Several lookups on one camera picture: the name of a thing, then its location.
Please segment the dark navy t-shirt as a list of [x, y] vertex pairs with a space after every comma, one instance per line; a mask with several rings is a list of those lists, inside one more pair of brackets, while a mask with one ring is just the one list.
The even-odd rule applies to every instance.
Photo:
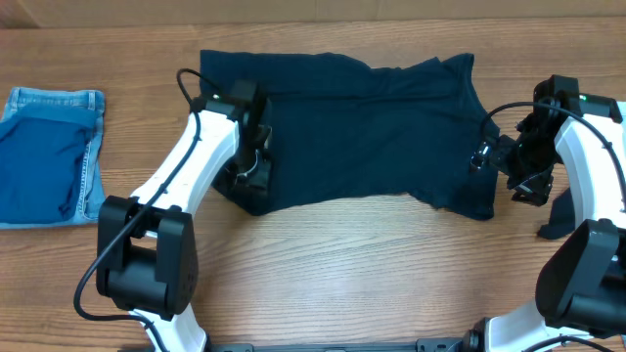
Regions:
[[406, 68], [332, 53], [204, 50], [200, 58], [210, 82], [223, 89], [256, 82], [271, 104], [268, 193], [219, 187], [247, 213], [409, 194], [474, 220], [492, 218], [498, 174], [470, 170], [486, 114], [472, 84], [473, 55]]

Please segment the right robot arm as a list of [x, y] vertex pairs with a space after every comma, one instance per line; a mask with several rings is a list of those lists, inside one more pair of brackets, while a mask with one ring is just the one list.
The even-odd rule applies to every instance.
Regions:
[[531, 301], [484, 319], [453, 348], [551, 351], [578, 343], [601, 351], [601, 340], [625, 332], [625, 105], [553, 75], [528, 106], [518, 137], [483, 133], [469, 167], [497, 169], [515, 201], [541, 206], [562, 164], [571, 233], [542, 268]]

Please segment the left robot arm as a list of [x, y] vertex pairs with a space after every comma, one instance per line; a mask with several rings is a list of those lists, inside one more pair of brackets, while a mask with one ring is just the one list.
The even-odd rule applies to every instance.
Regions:
[[194, 217], [211, 186], [267, 196], [272, 129], [261, 119], [268, 105], [245, 80], [227, 94], [194, 98], [183, 135], [156, 173], [100, 209], [97, 291], [144, 327], [155, 351], [210, 348], [191, 305], [199, 270]]

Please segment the dark navy garment pile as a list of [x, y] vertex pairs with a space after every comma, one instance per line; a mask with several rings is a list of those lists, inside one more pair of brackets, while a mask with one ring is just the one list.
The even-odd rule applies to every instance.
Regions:
[[574, 203], [571, 190], [567, 189], [554, 199], [548, 223], [540, 227], [537, 236], [553, 241], [565, 237], [574, 230]]

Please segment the folded blue denim shorts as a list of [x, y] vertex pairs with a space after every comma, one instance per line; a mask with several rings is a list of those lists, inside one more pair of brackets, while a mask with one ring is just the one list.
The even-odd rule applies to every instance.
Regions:
[[17, 115], [53, 120], [85, 121], [92, 119], [94, 129], [82, 165], [80, 192], [73, 216], [53, 224], [14, 225], [3, 223], [3, 230], [51, 228], [95, 223], [105, 200], [99, 153], [104, 137], [105, 95], [98, 90], [51, 91], [26, 87], [11, 90], [6, 102], [1, 124]]

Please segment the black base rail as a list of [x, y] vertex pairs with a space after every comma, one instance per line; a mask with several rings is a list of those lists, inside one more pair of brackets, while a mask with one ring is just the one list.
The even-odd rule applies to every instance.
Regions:
[[254, 346], [249, 343], [211, 344], [208, 352], [479, 352], [484, 343], [474, 333], [465, 337], [420, 338], [416, 342], [299, 344]]

